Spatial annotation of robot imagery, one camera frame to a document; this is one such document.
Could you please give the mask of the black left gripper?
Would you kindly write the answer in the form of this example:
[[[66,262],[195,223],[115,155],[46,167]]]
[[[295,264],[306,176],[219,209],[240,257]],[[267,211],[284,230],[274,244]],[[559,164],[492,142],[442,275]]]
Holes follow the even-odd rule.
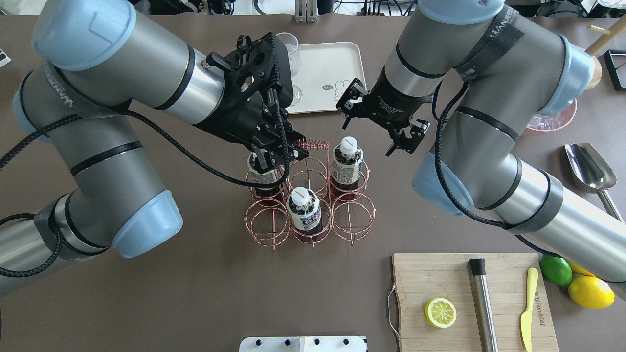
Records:
[[[237,48],[222,57],[210,53],[211,71],[221,70],[225,90],[217,108],[197,129],[239,143],[250,154],[250,171],[268,173],[283,163],[310,156],[307,138],[288,122],[293,99],[288,52],[275,34],[258,40],[242,34]]]

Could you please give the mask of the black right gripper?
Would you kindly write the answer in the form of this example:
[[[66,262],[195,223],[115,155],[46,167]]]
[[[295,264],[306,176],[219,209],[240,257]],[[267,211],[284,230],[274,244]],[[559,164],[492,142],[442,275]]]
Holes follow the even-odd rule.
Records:
[[[396,150],[414,153],[425,138],[431,123],[414,119],[413,114],[426,100],[427,96],[413,97],[399,92],[382,73],[370,91],[362,80],[354,78],[338,99],[336,109],[346,116],[343,129],[353,118],[367,118],[386,129],[393,141],[385,152],[389,157]]]

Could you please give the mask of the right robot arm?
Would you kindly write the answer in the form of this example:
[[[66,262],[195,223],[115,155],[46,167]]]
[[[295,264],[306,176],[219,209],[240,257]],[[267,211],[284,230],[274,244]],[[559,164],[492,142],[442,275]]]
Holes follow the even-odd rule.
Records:
[[[592,57],[503,0],[417,6],[372,89],[354,80],[338,101],[346,121],[367,118],[388,131],[389,153],[412,153],[421,127],[413,114],[456,71],[467,92],[440,118],[414,190],[451,214],[489,212],[490,225],[534,239],[624,298],[624,223],[511,154],[535,114],[557,114],[584,92]]]

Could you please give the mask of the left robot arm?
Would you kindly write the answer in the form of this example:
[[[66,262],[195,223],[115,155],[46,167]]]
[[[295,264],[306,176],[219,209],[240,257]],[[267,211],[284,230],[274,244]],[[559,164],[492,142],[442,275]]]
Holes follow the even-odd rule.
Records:
[[[31,141],[53,143],[77,183],[1,230],[1,293],[103,254],[134,258],[172,238],[182,218],[128,118],[140,102],[257,155],[267,172],[308,157],[288,122],[288,52],[273,33],[203,54],[126,0],[50,0],[34,29],[42,58],[13,99]]]

